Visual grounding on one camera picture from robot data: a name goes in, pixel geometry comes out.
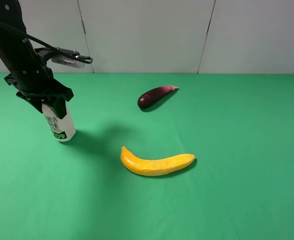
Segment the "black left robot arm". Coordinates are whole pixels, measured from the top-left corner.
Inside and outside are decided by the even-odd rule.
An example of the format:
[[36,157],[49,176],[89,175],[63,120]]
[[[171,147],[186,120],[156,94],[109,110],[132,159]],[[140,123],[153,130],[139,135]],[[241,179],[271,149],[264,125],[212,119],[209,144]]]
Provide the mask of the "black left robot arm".
[[40,113],[42,105],[47,105],[63,119],[67,115],[66,103],[74,94],[54,78],[47,66],[58,52],[48,47],[34,48],[26,33],[19,1],[0,0],[0,59],[10,72],[5,81],[18,90],[17,97]]

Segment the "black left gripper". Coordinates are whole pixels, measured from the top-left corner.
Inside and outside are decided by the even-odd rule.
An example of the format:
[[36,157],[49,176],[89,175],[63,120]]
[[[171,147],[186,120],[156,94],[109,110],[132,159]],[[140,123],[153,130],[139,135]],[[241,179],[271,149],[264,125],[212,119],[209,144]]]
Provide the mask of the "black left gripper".
[[33,61],[21,71],[11,71],[4,80],[17,89],[16,95],[47,117],[63,119],[67,115],[66,101],[73,91],[54,79],[47,61],[60,55],[47,47],[37,48]]

